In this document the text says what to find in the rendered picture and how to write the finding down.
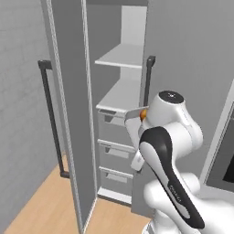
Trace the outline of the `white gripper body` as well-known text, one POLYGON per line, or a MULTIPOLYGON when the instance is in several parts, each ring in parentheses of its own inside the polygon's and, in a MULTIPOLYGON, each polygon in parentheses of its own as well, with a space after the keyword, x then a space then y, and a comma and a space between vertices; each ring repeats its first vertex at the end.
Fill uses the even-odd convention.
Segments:
POLYGON ((144 158, 142 157, 140 151, 137 151, 133 157, 131 168, 136 172, 140 172, 143 166, 144 166, 144 158))

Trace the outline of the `grey freezer drawer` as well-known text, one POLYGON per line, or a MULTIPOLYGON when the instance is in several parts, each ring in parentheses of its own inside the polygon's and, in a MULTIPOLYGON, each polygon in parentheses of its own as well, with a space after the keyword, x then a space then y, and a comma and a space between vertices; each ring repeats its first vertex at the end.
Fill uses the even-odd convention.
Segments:
POLYGON ((117 144, 133 145, 125 128, 122 112, 99 109, 98 123, 100 139, 117 144))
POLYGON ((133 175, 102 166, 99 169, 101 172, 101 187, 127 196, 132 194, 133 175))
POLYGON ((131 163, 135 154, 132 146, 99 139, 100 166, 126 174, 133 172, 131 163))

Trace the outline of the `clear grey food container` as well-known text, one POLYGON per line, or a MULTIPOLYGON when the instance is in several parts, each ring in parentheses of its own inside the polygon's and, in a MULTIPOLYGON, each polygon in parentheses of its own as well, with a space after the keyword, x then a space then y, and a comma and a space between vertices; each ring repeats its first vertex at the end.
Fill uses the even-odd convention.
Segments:
POLYGON ((147 106, 138 107, 136 109, 129 110, 125 113, 124 116, 124 124, 126 130, 130 136, 133 147, 135 150, 138 149, 140 137, 139 137, 139 129, 141 127, 142 121, 140 118, 141 112, 147 110, 147 106))

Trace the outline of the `white freezer shelf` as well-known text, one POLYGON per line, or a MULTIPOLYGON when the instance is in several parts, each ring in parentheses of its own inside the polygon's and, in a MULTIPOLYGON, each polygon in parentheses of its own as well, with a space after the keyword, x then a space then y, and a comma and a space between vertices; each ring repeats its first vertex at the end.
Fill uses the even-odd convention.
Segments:
POLYGON ((143 65, 143 54, 143 46, 119 44, 98 58, 95 63, 98 65, 141 69, 143 65))
POLYGON ((96 108, 121 113, 135 109, 139 106, 140 87, 139 80, 119 79, 96 105, 96 108))

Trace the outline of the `grey open freezer door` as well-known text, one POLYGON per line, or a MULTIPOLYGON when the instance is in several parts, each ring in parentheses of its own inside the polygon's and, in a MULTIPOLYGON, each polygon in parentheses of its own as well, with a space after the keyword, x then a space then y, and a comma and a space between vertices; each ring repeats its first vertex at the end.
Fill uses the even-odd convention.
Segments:
POLYGON ((79 234, 97 198, 86 0, 40 0, 79 234))

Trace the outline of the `grey freezer cabinet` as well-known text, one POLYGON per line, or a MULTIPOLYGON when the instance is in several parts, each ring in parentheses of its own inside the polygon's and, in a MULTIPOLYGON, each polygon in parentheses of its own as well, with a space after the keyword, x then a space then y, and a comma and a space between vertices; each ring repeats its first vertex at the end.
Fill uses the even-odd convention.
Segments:
POLYGON ((99 197, 124 205, 132 204, 127 196, 101 187, 99 123, 96 105, 119 80, 142 80, 142 69, 98 65, 97 59, 119 44, 144 47, 148 0, 87 0, 90 81, 99 197))

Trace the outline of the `white framed dark appliance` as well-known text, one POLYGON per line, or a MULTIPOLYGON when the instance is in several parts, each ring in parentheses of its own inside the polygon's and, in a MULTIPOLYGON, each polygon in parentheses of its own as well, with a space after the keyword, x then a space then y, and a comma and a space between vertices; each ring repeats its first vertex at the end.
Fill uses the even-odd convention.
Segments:
POLYGON ((204 134, 201 194, 234 203, 234 79, 208 98, 199 120, 204 134))

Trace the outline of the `grey closed fridge door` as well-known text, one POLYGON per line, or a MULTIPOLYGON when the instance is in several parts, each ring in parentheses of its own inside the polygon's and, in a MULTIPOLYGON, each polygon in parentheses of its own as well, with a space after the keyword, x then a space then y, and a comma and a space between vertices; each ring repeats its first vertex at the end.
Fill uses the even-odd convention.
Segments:
POLYGON ((151 56, 148 99, 180 93, 204 135, 176 167, 200 179, 201 197, 234 203, 233 193, 207 185, 234 104, 234 0, 148 0, 144 58, 151 56))

